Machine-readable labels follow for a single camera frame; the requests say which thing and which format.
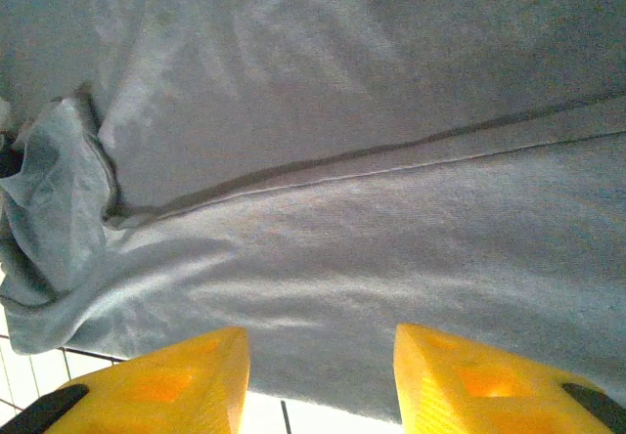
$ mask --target white surface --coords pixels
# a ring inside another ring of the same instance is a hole
[[[4,362],[3,358],[0,354],[0,363],[2,363],[2,368],[0,368],[0,400],[4,400],[8,403],[13,403],[13,396],[11,395],[11,389],[9,388],[9,379],[7,378],[7,373],[4,370]]]
[[[0,402],[0,426],[8,422],[15,415],[16,410],[13,407]]]
[[[8,339],[0,339],[0,350],[9,378],[13,403],[19,408],[26,408],[39,398],[30,359],[28,356],[16,354]]]
[[[292,434],[402,434],[397,424],[357,416],[329,407],[288,401]]]
[[[92,358],[83,356],[82,354],[74,354],[66,352],[67,366],[69,367],[69,375],[71,378],[77,378],[96,370],[110,368],[111,361],[100,358]]]
[[[278,398],[248,392],[240,434],[286,434],[281,401]]]
[[[47,353],[30,356],[39,395],[53,392],[69,381],[63,352],[55,349]]]
[[[4,313],[4,307],[0,305],[0,334],[3,336],[9,336],[9,329],[7,328],[7,316]]]

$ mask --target yellow block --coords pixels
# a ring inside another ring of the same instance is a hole
[[[89,393],[47,434],[235,434],[249,378],[246,331],[224,328],[76,378]]]
[[[561,386],[564,370],[420,325],[399,325],[395,380],[406,434],[610,434]]]

